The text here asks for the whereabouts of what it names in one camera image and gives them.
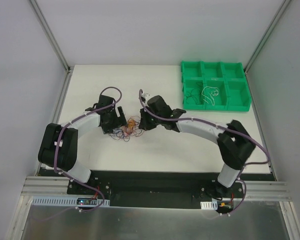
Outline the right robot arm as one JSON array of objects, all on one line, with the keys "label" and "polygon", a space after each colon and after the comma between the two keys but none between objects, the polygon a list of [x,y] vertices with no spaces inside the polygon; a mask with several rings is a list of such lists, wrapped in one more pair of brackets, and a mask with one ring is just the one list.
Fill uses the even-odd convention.
[{"label": "right robot arm", "polygon": [[206,194],[215,199],[227,197],[233,191],[240,172],[256,148],[240,121],[218,125],[205,119],[191,117],[183,109],[171,109],[160,95],[151,96],[141,91],[139,128],[150,131],[162,126],[168,131],[191,134],[206,139],[219,148],[223,167],[217,180],[206,188]]}]

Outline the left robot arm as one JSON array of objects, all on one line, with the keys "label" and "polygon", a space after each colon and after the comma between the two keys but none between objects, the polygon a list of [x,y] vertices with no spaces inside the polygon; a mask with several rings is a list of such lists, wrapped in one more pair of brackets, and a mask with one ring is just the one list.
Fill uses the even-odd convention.
[{"label": "left robot arm", "polygon": [[112,134],[126,124],[123,108],[116,107],[113,97],[102,94],[99,102],[85,109],[81,116],[67,123],[46,126],[38,161],[79,181],[79,190],[86,195],[92,194],[96,188],[95,177],[78,160],[78,140],[96,128],[101,128],[104,134]]}]

